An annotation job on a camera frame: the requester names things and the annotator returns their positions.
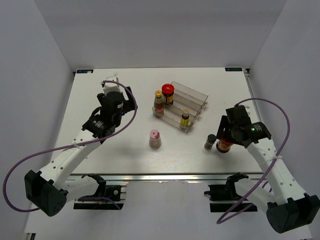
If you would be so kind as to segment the small yellow label bottle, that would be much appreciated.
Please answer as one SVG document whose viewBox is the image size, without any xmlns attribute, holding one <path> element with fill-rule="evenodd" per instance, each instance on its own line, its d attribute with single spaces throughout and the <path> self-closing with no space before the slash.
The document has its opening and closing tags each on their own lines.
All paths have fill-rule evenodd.
<svg viewBox="0 0 320 240">
<path fill-rule="evenodd" d="M 182 129 L 186 129 L 189 126 L 189 119 L 190 119 L 190 111 L 188 108 L 185 108 L 182 112 L 181 115 L 181 120 L 180 120 L 180 127 Z"/>
</svg>

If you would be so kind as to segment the red lid dark sauce jar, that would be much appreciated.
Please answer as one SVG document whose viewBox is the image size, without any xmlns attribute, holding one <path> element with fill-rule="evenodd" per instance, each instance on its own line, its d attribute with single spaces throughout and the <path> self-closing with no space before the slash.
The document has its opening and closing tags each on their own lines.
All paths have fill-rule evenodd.
<svg viewBox="0 0 320 240">
<path fill-rule="evenodd" d="M 161 87 L 163 101 L 172 105 L 174 102 L 175 88 L 172 84 L 166 83 Z"/>
</svg>

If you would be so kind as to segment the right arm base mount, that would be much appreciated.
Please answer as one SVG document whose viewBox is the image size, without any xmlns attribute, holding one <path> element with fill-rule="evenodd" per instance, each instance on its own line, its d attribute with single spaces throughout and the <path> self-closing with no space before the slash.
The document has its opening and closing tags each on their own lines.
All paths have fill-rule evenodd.
<svg viewBox="0 0 320 240">
<path fill-rule="evenodd" d="M 210 212 L 224 213 L 240 200 L 242 196 L 236 193 L 235 182 L 248 178 L 248 175 L 238 172 L 227 178 L 210 179 L 207 182 L 208 190 L 204 191 L 204 195 L 209 198 Z"/>
</svg>

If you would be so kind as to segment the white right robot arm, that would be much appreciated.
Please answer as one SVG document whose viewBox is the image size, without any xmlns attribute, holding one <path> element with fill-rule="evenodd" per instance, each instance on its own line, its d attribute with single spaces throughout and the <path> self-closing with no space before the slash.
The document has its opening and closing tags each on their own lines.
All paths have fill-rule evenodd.
<svg viewBox="0 0 320 240">
<path fill-rule="evenodd" d="M 272 192 L 255 183 L 245 174 L 227 178 L 226 195 L 236 200 L 240 196 L 252 202 L 266 214 L 271 227 L 279 234 L 309 225 L 320 209 L 320 199 L 308 195 L 296 182 L 278 155 L 272 135 L 262 122 L 251 121 L 245 106 L 226 110 L 217 131 L 220 143 L 243 146 L 258 163 Z"/>
</svg>

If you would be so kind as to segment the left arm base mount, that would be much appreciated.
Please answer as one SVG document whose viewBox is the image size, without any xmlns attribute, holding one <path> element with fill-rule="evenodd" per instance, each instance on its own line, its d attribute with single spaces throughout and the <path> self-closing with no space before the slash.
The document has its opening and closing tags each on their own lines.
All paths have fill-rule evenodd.
<svg viewBox="0 0 320 240">
<path fill-rule="evenodd" d="M 93 195 L 86 195 L 76 199 L 74 210 L 116 210 L 120 211 L 126 199 L 127 187 L 125 185 L 110 184 L 97 174 L 88 174 L 99 184 Z"/>
</svg>

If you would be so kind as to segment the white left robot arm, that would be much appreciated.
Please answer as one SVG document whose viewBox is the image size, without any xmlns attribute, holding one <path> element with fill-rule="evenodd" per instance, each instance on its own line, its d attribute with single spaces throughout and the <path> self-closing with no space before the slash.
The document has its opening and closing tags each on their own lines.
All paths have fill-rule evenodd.
<svg viewBox="0 0 320 240">
<path fill-rule="evenodd" d="M 97 95 L 100 106 L 94 109 L 74 138 L 55 159 L 38 172 L 29 171 L 24 177 L 26 197 L 47 216 L 55 216 L 73 200 L 93 201 L 106 198 L 106 181 L 90 173 L 72 183 L 67 179 L 89 154 L 106 139 L 117 134 L 122 117 L 137 112 L 137 102 L 130 87 L 124 87 L 116 75 L 101 82 L 102 93 Z"/>
</svg>

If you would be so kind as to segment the pink cap spice shaker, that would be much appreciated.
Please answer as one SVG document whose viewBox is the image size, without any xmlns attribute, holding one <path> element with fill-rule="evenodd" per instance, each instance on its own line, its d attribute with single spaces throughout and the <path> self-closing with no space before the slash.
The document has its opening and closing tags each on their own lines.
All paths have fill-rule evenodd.
<svg viewBox="0 0 320 240">
<path fill-rule="evenodd" d="M 162 144 L 160 132 L 157 129 L 153 129 L 149 133 L 149 146 L 152 149 L 158 149 Z"/>
</svg>

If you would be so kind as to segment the yellow cap sauce bottle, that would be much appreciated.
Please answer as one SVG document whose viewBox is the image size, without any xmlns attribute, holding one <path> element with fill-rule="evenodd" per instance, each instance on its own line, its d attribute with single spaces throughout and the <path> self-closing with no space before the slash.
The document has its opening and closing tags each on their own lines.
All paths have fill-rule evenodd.
<svg viewBox="0 0 320 240">
<path fill-rule="evenodd" d="M 154 110 L 155 110 L 155 115 L 157 117 L 160 117 L 161 115 L 164 114 L 164 100 L 163 100 L 163 95 L 161 90 L 156 90 L 154 93 Z"/>
</svg>

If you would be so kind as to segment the red lid chili jar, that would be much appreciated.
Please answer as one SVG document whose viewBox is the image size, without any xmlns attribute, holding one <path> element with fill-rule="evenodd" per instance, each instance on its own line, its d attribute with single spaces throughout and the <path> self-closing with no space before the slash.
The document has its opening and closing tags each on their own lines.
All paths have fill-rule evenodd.
<svg viewBox="0 0 320 240">
<path fill-rule="evenodd" d="M 216 144 L 216 149 L 220 153 L 227 153 L 230 151 L 231 147 L 233 146 L 233 143 L 226 141 L 225 139 L 221 138 L 217 144 Z"/>
</svg>

